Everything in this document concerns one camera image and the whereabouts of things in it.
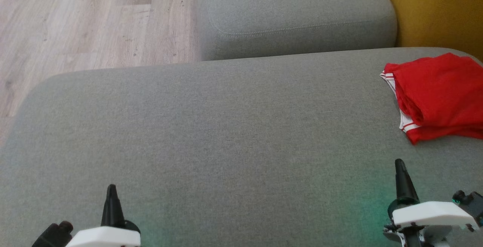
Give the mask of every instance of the gray cushion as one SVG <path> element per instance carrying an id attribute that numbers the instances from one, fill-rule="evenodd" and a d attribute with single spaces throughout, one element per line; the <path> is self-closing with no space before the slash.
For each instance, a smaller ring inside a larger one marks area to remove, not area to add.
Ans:
<path id="1" fill-rule="evenodd" d="M 390 0 L 198 0 L 204 60 L 393 47 Z"/>
<path id="2" fill-rule="evenodd" d="M 403 158 L 423 201 L 481 191 L 483 142 L 412 146 L 385 63 L 449 49 L 341 51 L 84 71 L 29 94 L 0 153 L 0 245 L 100 224 L 107 185 L 144 246 L 386 247 Z M 483 233 L 459 229 L 455 246 Z"/>

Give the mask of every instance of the red fabric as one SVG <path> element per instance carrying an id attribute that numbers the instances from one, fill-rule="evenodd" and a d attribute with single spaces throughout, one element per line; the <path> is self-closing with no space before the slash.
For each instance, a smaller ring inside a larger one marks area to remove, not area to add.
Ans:
<path id="1" fill-rule="evenodd" d="M 403 64 L 388 63 L 400 109 L 421 127 L 413 144 L 443 135 L 483 139 L 483 68 L 470 57 L 444 54 Z"/>

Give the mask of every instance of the gray fabric surface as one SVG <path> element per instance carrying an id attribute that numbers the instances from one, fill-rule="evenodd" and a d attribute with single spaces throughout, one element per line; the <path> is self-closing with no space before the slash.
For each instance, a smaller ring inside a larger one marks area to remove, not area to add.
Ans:
<path id="1" fill-rule="evenodd" d="M 393 47 L 390 0 L 198 0 L 204 60 Z"/>
<path id="2" fill-rule="evenodd" d="M 0 153 L 0 245 L 100 224 L 107 185 L 145 247 L 397 246 L 382 233 L 403 158 L 423 201 L 481 191 L 483 142 L 413 147 L 394 48 L 84 71 L 29 94 Z M 459 229 L 453 246 L 480 246 Z"/>

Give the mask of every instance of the white plastic casing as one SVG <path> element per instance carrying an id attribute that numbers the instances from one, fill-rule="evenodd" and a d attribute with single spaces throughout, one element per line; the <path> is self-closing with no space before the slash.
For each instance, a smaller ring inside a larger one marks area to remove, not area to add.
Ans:
<path id="1" fill-rule="evenodd" d="M 395 225 L 401 227 L 416 225 L 450 225 L 465 228 L 470 224 L 474 230 L 479 230 L 473 217 L 452 202 L 423 202 L 393 211 Z"/>
<path id="2" fill-rule="evenodd" d="M 81 230 L 66 247 L 139 247 L 141 235 L 137 231 L 109 226 Z"/>

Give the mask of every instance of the wooden floor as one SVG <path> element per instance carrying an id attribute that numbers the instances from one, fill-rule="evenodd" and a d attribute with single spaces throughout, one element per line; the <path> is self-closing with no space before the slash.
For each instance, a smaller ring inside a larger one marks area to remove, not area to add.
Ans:
<path id="1" fill-rule="evenodd" d="M 39 82 L 198 60 L 194 0 L 0 0 L 0 144 Z"/>

